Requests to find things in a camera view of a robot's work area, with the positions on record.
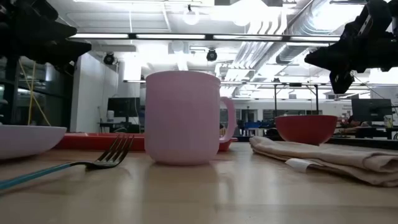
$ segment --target beige napkin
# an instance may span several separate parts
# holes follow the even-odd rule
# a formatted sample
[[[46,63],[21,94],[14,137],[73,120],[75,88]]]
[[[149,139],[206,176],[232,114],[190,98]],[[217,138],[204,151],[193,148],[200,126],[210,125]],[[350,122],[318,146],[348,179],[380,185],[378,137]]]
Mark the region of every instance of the beige napkin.
[[[286,161],[291,158],[317,162],[310,167],[349,175],[373,185],[398,186],[398,153],[377,152],[360,147],[324,148],[296,142],[274,142],[255,136],[254,152]]]

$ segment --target yellow cable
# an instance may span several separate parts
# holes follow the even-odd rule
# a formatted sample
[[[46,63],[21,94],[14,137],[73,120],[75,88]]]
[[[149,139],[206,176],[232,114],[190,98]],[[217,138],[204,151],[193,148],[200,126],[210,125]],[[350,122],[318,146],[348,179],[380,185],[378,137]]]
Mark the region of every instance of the yellow cable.
[[[31,90],[33,90],[35,72],[36,72],[36,62],[33,62],[32,85],[30,86]],[[30,91],[29,117],[27,119],[27,125],[30,125],[30,120],[32,119],[32,103],[33,103],[33,91]]]
[[[25,73],[24,67],[22,66],[21,60],[19,60],[19,66],[21,67],[22,73],[24,74],[25,82],[26,82],[26,84],[27,84],[27,87],[29,88],[29,91],[30,91],[30,92],[33,92],[33,89],[30,87],[29,83],[27,82],[26,73]],[[40,107],[39,102],[37,101],[35,95],[33,95],[33,100],[35,100],[38,109],[40,110],[40,112],[42,113],[42,115],[43,115],[43,117],[44,117],[45,122],[47,122],[47,124],[48,124],[49,126],[51,126],[51,124],[50,124],[50,122],[48,121],[47,117],[45,116],[45,114],[44,114],[42,108]]]

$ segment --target security camera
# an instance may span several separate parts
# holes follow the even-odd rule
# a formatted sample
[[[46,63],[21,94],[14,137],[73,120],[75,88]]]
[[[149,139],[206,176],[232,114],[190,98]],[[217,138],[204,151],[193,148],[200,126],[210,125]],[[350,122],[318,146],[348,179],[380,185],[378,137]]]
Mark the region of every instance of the security camera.
[[[215,49],[210,49],[209,52],[207,53],[207,61],[209,62],[214,62],[217,60],[217,53]]]
[[[117,62],[116,57],[114,56],[113,52],[108,52],[106,53],[105,57],[104,57],[104,63],[106,65],[114,65]]]

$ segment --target napkin label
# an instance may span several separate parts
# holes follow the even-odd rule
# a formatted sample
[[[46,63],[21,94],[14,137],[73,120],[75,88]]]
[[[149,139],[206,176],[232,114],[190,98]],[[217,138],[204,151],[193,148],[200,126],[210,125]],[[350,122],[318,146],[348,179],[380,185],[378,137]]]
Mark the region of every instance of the napkin label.
[[[311,164],[322,166],[321,164],[319,164],[317,162],[308,161],[305,159],[297,159],[297,158],[288,159],[285,163],[287,165],[293,167],[293,169],[296,170],[297,172],[306,172],[307,167]]]

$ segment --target wooden table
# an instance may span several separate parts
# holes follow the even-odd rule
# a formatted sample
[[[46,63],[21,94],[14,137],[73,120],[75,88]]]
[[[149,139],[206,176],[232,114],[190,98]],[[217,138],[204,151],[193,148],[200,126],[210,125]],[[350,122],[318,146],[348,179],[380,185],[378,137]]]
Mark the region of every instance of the wooden table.
[[[50,151],[0,165],[0,179],[100,152]],[[283,162],[234,143],[207,166],[167,167],[131,153],[117,168],[72,167],[0,192],[13,223],[398,223],[398,188],[371,187]]]

